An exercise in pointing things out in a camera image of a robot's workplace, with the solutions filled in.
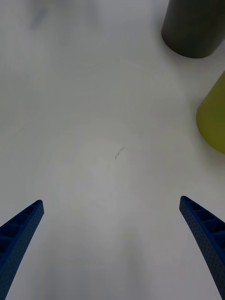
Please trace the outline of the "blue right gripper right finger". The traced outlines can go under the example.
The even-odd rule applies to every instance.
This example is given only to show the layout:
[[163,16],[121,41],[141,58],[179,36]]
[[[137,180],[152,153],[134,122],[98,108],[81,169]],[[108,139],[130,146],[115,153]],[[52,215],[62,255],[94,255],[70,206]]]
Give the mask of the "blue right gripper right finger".
[[225,299],[225,223],[189,199],[180,198],[180,212],[206,261],[222,299]]

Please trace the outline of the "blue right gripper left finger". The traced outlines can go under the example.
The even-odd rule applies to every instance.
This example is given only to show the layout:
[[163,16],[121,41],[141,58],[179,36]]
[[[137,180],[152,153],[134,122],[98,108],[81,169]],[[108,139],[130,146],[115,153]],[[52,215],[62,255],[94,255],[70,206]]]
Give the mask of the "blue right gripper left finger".
[[30,241],[44,215],[37,200],[0,227],[0,299],[4,300]]

